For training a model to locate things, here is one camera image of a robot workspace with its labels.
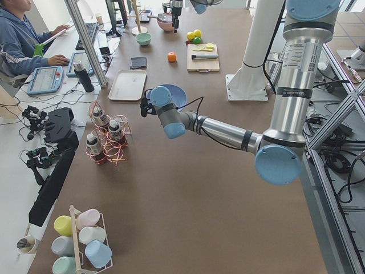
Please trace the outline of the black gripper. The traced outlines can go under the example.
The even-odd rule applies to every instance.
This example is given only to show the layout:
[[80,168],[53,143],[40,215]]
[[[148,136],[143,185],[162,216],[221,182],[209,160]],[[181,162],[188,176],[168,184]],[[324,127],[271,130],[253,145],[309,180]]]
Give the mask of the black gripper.
[[140,114],[142,117],[146,117],[148,114],[155,115],[156,110],[152,103],[146,97],[143,97],[140,103]]
[[171,13],[172,17],[172,26],[173,31],[177,32],[179,28],[179,16],[181,15],[181,11],[183,8],[183,0],[171,0]]

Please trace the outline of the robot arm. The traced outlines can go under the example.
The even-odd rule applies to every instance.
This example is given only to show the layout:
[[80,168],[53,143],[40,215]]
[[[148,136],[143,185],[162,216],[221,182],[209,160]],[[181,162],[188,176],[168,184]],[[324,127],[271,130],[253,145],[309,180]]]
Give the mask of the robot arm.
[[[205,12],[208,6],[219,5],[222,1],[197,1],[197,0],[190,0],[194,10],[197,14],[202,14]],[[179,28],[179,16],[181,15],[182,8],[183,8],[183,1],[181,0],[172,0],[170,1],[170,8],[172,14],[172,26],[174,33],[177,33]]]
[[226,77],[229,100],[266,100],[265,71],[275,34],[283,27],[286,41],[270,126],[261,134],[232,126],[195,111],[183,111],[177,96],[157,86],[145,94],[141,115],[156,115],[168,138],[190,130],[217,143],[255,156],[257,173],[265,181],[285,185],[301,172],[306,145],[303,124],[313,92],[324,43],[331,41],[339,1],[258,1],[242,66]]

